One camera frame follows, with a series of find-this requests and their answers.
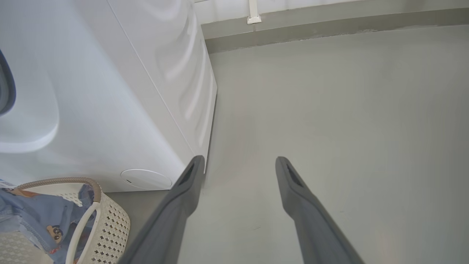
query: white plastic laundry basket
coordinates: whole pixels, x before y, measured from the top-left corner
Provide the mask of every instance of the white plastic laundry basket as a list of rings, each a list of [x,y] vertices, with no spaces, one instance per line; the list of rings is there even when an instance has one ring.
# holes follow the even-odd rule
[[[94,201],[78,222],[67,252],[66,264],[73,264],[81,232],[94,211],[96,211],[96,219],[77,264],[115,264],[124,253],[129,236],[130,220],[122,207],[101,191],[96,181],[89,178],[57,178],[35,181],[17,188],[40,194],[62,196],[81,206],[78,192],[83,184],[93,187]],[[52,262],[47,254],[34,247],[21,233],[0,234],[0,264],[49,264]]]

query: gray floor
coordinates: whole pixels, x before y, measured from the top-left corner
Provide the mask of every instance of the gray floor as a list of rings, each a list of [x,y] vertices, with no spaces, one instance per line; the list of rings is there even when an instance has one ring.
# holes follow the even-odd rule
[[[366,263],[467,263],[469,26],[210,59],[219,87],[210,164],[179,263],[302,263],[277,187],[279,155]],[[131,194],[111,197],[138,228],[153,194],[141,207]]]
[[[156,209],[168,191],[145,191],[127,193],[107,193],[106,195],[118,203],[130,218],[130,232],[127,243],[131,244],[142,229],[146,220]]]

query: white wall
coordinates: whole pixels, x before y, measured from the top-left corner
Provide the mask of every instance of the white wall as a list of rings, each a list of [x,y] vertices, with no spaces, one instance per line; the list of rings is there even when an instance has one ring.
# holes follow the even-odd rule
[[[356,0],[257,0],[260,14],[320,6]],[[249,0],[207,0],[195,3],[197,17],[201,24],[212,23],[249,15]]]

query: white washing machine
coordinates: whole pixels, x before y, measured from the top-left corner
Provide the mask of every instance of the white washing machine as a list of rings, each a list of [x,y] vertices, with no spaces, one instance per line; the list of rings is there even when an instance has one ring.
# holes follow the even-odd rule
[[[190,0],[1,1],[0,50],[0,179],[170,189],[207,158],[217,85]]]

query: basket handle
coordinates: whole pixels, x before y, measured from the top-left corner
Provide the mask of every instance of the basket handle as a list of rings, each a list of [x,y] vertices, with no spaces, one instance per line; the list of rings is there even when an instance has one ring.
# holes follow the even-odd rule
[[[96,211],[94,224],[91,229],[90,236],[88,237],[88,241],[86,242],[85,247],[83,249],[82,255],[80,256],[78,260],[78,263],[83,263],[83,258],[85,256],[85,253],[88,250],[90,243],[93,240],[92,238],[94,236],[94,233],[96,232],[98,228],[98,220],[99,220],[99,217],[101,216],[101,203],[99,202],[93,202],[93,204],[86,210],[86,212],[83,214],[82,218],[78,222],[75,228],[75,231],[73,232],[72,238],[70,239],[70,243],[68,245],[67,256],[65,258],[65,264],[74,263],[76,248],[78,247],[78,243],[80,241],[80,237],[82,235],[83,229],[85,228],[86,223],[88,222],[88,219],[90,218],[90,216],[93,214],[94,211]]]
[[[24,190],[28,188],[44,186],[44,185],[51,185],[51,184],[58,184],[58,183],[84,183],[88,184],[93,188],[94,191],[94,202],[101,202],[101,186],[90,178],[84,177],[69,177],[69,178],[55,178],[55,179],[43,179],[37,180],[25,184],[21,184],[20,186],[16,187],[18,190]]]

